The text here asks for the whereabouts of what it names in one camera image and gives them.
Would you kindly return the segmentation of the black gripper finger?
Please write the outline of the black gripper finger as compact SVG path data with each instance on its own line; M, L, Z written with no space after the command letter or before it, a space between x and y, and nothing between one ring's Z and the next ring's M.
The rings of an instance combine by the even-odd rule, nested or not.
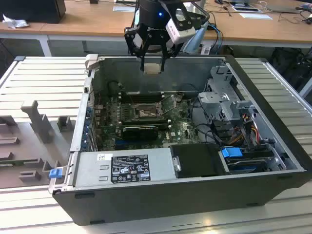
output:
M131 56L135 56L137 58L141 59L141 65L140 70L144 71L144 64L145 64L145 55L146 55L146 42L143 42L143 45L140 47L137 47L134 43L134 39L138 35L138 28L137 27L126 27L124 29L124 38L126 41L126 44L128 46L128 51Z
M161 51L162 51L160 70L163 72L166 60L171 57L175 58L178 55L178 53L180 52L180 49L182 48L182 43L177 44L177 45L173 44L173 46L169 50L167 50L167 45L165 41L161 41L160 46L161 46Z

